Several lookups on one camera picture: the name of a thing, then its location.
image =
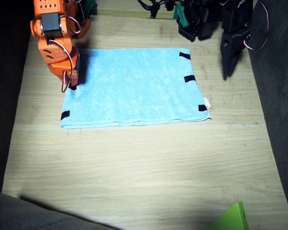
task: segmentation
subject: light blue towel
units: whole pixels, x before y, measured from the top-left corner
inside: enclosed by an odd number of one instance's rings
[[[80,53],[79,84],[68,89],[64,97],[62,128],[143,126],[211,118],[192,80],[188,49],[85,49]]]

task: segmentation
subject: orange robotic arm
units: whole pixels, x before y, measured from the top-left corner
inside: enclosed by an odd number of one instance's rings
[[[31,21],[33,37],[51,73],[62,80],[62,92],[78,83],[80,53],[72,37],[82,38],[90,28],[81,0],[34,0],[37,21]]]

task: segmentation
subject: green plastic piece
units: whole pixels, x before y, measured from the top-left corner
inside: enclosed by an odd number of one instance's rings
[[[189,26],[189,23],[186,19],[186,16],[184,15],[183,8],[182,8],[181,4],[177,4],[175,7],[173,19],[177,20],[177,17],[179,17],[179,21],[180,21],[183,28]]]
[[[83,8],[84,18],[90,15],[97,15],[97,4],[95,0],[88,0]]]
[[[248,218],[241,201],[223,213],[207,230],[249,230]]]

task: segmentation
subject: dark wall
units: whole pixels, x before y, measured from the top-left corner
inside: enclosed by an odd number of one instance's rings
[[[288,201],[288,0],[264,0],[270,13],[265,46],[250,51],[278,173]],[[266,15],[260,2],[253,12],[252,45],[265,37]]]
[[[0,191],[34,16],[33,0],[0,3]]]

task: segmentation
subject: wooden surface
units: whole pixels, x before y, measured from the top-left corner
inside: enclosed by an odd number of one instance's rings
[[[147,5],[152,5],[149,0],[142,0]],[[98,15],[149,18],[150,11],[146,11],[137,0],[96,0]],[[167,11],[164,4],[160,6],[157,17],[159,19],[172,19],[174,11]]]
[[[251,229],[288,230],[248,52],[224,81],[220,25],[194,43],[172,20],[97,16],[78,47],[185,47],[212,120],[59,128],[61,82],[31,38],[3,192],[125,230],[205,229],[244,201]]]

